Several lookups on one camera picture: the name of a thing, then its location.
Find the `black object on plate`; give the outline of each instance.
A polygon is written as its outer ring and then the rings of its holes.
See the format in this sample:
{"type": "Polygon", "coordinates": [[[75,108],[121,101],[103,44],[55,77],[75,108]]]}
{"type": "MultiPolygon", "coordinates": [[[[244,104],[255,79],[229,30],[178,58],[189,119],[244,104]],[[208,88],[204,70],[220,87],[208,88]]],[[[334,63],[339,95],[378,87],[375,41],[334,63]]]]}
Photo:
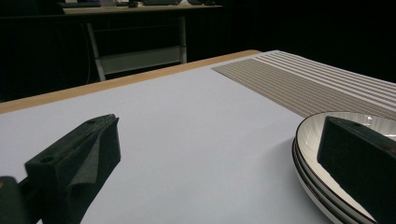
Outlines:
{"type": "Polygon", "coordinates": [[[362,124],[326,117],[318,162],[378,223],[396,223],[396,142],[362,124]]]}

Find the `dark background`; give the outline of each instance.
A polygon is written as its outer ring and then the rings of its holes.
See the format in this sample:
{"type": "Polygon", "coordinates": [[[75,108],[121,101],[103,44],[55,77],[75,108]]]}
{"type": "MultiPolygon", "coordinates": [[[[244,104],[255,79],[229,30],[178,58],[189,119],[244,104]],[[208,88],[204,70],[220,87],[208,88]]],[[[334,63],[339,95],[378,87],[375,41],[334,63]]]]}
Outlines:
{"type": "MultiPolygon", "coordinates": [[[[30,6],[26,1],[0,1],[0,22],[9,16],[48,13],[47,8],[35,4],[39,0],[31,0],[30,6]]],[[[222,0],[217,4],[224,10],[186,17],[188,62],[246,49],[278,49],[396,82],[396,36],[392,31],[396,18],[390,7],[285,6],[258,0],[222,0]]],[[[170,15],[96,21],[92,25],[102,30],[96,39],[100,54],[107,55],[177,45],[176,23],[177,18],[170,15]],[[165,27],[150,27],[158,22],[165,27]],[[146,28],[130,29],[135,26],[146,28]]],[[[1,101],[98,81],[82,22],[2,25],[0,33],[1,101]]]]}

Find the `ribbed mat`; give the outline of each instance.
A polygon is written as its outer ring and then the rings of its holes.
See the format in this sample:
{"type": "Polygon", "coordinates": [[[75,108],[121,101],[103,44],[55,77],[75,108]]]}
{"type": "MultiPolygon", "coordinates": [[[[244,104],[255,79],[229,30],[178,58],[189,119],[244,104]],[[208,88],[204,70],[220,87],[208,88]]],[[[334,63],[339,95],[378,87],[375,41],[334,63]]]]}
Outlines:
{"type": "Polygon", "coordinates": [[[306,118],[350,111],[396,119],[396,84],[271,51],[212,68],[306,118]]]}

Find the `table leg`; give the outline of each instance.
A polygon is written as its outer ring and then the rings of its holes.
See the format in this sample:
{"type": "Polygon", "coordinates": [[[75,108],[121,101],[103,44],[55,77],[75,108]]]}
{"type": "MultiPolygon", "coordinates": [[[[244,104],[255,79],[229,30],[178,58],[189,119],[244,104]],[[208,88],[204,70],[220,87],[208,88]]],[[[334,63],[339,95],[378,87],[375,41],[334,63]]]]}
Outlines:
{"type": "Polygon", "coordinates": [[[99,51],[98,51],[98,48],[96,46],[96,40],[95,40],[95,35],[93,33],[92,24],[87,23],[87,27],[88,27],[88,33],[90,34],[90,40],[91,40],[91,44],[92,44],[93,57],[95,59],[96,68],[97,68],[98,74],[99,74],[99,79],[101,81],[105,81],[106,80],[105,71],[104,71],[102,63],[100,61],[99,51]]]}
{"type": "Polygon", "coordinates": [[[180,31],[180,63],[187,62],[187,43],[186,43],[186,19],[179,18],[179,31],[180,31]]]}

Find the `plate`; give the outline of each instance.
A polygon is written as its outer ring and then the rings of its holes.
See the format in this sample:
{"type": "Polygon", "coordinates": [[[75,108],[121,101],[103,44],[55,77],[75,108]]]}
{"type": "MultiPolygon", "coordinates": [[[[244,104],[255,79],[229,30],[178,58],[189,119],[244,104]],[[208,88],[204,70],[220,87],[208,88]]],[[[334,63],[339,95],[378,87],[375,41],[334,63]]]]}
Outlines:
{"type": "Polygon", "coordinates": [[[374,218],[349,196],[317,161],[318,146],[327,116],[349,119],[396,140],[396,121],[352,112],[325,112],[312,115],[299,125],[296,134],[296,157],[306,175],[326,198],[359,223],[376,223],[374,218]]]}
{"type": "Polygon", "coordinates": [[[307,173],[304,171],[301,165],[301,160],[297,155],[297,147],[295,139],[292,145],[292,157],[295,165],[295,171],[298,179],[303,186],[303,189],[308,194],[309,198],[315,203],[315,205],[323,212],[326,217],[329,218],[333,223],[351,223],[357,224],[356,220],[341,210],[336,204],[329,200],[326,195],[316,187],[313,181],[309,178],[307,173]]]}

